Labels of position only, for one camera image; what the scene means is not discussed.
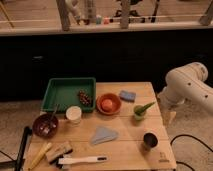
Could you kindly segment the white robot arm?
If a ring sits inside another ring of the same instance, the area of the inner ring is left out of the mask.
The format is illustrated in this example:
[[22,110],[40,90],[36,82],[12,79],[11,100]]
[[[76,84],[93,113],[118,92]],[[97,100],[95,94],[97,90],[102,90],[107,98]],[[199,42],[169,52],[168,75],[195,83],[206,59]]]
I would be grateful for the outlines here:
[[174,68],[166,74],[166,86],[158,98],[167,109],[183,104],[188,99],[213,115],[213,87],[205,84],[207,78],[207,67],[200,62]]

